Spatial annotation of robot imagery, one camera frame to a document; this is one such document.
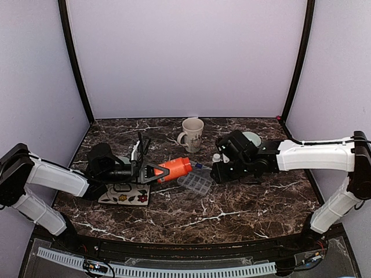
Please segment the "small white dropper bottle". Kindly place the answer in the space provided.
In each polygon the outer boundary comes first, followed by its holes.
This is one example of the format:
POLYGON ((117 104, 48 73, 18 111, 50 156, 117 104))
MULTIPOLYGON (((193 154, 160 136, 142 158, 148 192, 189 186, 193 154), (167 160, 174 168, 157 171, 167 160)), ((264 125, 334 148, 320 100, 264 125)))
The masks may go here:
POLYGON ((217 163, 217 162, 220 162, 221 161, 221 156, 219 153, 215 153, 212 157, 212 162, 213 163, 217 163))

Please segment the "orange bottle with grey lid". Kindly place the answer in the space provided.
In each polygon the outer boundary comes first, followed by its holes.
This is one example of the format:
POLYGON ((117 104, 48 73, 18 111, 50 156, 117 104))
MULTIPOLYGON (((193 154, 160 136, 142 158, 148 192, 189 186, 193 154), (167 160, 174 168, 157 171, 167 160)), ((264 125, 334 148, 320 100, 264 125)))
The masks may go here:
POLYGON ((188 157, 173 159, 158 166, 169 169, 167 176, 157 179, 159 183, 175 180, 192 171, 192 165, 188 157))

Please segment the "clear plastic pill organizer box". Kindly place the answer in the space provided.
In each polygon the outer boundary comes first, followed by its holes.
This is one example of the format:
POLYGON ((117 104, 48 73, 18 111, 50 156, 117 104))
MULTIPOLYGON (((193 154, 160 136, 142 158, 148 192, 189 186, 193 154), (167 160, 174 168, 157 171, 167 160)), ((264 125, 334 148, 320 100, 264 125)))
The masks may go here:
POLYGON ((181 176, 177 179, 177 183, 194 193, 206 195, 212 186, 212 179, 209 170, 194 170, 187 175, 181 176))

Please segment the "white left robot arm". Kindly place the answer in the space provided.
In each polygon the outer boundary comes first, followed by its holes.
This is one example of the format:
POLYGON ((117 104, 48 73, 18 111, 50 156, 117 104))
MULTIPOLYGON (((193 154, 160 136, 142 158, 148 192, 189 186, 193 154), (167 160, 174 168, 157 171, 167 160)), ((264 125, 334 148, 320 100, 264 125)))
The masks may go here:
POLYGON ((144 160, 148 145, 138 141, 130 159, 123 160, 113 154, 107 143, 99 143, 88 152, 88 166, 81 172, 42 159, 31 153, 26 144, 19 143, 1 158, 1 205, 17 210, 59 237, 59 243, 70 253, 78 252, 82 240, 74 234, 73 224, 33 193, 29 185, 97 200, 109 184, 149 184, 167 177, 170 170, 144 160))

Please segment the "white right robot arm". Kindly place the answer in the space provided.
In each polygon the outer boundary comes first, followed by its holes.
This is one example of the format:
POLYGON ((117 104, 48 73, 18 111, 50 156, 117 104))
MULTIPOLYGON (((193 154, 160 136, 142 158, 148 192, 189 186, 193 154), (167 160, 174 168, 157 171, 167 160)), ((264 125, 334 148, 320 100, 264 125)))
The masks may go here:
POLYGON ((339 189, 307 219, 296 247, 308 251, 318 238, 354 206, 370 199, 370 141, 361 131, 333 141, 263 141, 257 134, 234 130, 216 141, 219 159, 211 178, 218 184, 248 175, 291 170, 338 170, 347 173, 339 189))

